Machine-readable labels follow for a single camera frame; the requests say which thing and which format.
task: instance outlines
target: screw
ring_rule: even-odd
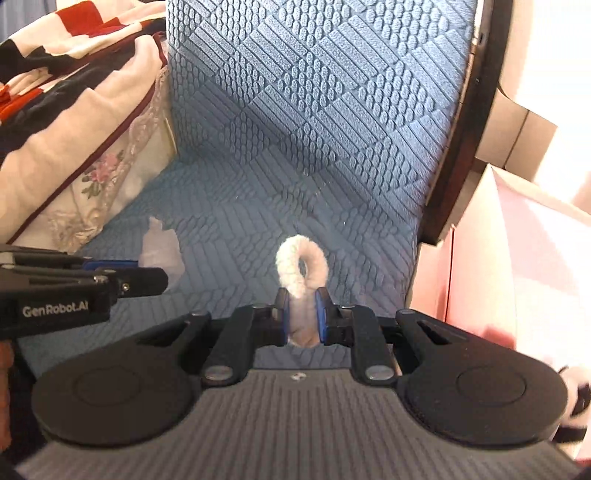
[[[298,373],[293,374],[291,376],[291,379],[296,382],[301,382],[302,380],[305,380],[306,378],[307,378],[307,375],[304,372],[298,372]]]
[[[370,380],[390,380],[394,376],[394,370],[387,365],[372,365],[365,371],[365,376]]]
[[[205,378],[212,382],[223,382],[234,374],[234,370],[226,365],[212,365],[205,370]]]

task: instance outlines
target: cardboard box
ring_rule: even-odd
[[[408,306],[556,370],[591,369],[591,216],[487,166],[458,225],[420,247]]]

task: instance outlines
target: blue textured fabric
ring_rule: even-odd
[[[56,0],[0,1],[0,42],[14,32],[56,10]]]
[[[187,268],[104,325],[21,342],[35,372],[191,310],[272,301],[275,253],[301,233],[326,252],[336,301],[404,304],[422,205],[465,78],[476,0],[169,0],[179,158],[85,248],[136,258],[148,217]],[[346,364],[339,348],[268,348],[258,362]]]

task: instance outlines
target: dark wooden edge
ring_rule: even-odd
[[[421,242],[435,245],[439,241],[472,168],[501,75],[512,8],[513,0],[484,0],[466,93],[425,206],[418,234]]]

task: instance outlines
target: white pipe cleaner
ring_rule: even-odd
[[[306,265],[305,277],[300,260]],[[309,238],[296,235],[279,247],[276,262],[281,286],[290,293],[289,340],[297,346],[314,346],[320,342],[314,293],[326,285],[329,276],[324,253]]]

